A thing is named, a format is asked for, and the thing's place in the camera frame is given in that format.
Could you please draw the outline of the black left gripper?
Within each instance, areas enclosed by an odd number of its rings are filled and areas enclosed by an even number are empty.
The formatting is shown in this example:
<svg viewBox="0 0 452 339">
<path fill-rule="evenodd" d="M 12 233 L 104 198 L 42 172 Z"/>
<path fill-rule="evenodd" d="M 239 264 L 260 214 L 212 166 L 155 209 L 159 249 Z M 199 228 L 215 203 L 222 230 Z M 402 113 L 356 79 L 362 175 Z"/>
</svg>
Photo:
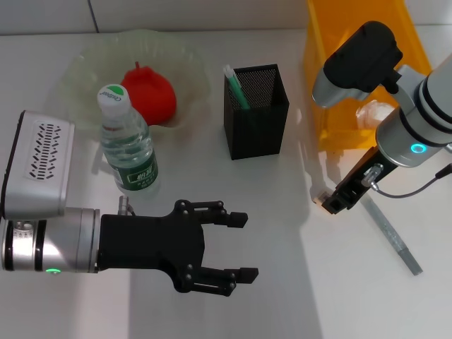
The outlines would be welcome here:
<svg viewBox="0 0 452 339">
<path fill-rule="evenodd" d="M 201 267 L 205 249 L 201 224 L 243 228 L 247 221 L 247 213 L 228 213 L 222 201 L 180 200 L 163 217 L 104 214 L 98 269 L 160 270 L 180 293 L 230 296 L 238 284 L 252 284 L 258 268 Z"/>
</svg>

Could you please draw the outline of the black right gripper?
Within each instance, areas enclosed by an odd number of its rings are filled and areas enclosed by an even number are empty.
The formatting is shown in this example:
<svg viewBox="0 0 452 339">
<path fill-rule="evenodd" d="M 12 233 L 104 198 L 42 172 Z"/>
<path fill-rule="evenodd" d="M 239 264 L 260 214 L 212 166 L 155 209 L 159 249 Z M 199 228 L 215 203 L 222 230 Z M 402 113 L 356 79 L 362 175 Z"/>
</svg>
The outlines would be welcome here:
<svg viewBox="0 0 452 339">
<path fill-rule="evenodd" d="M 326 198 L 323 208 L 331 215 L 338 214 L 344 208 L 351 209 L 369 190 L 371 182 L 377 183 L 396 167 L 378 147 L 370 148 L 336 186 L 334 196 Z"/>
</svg>

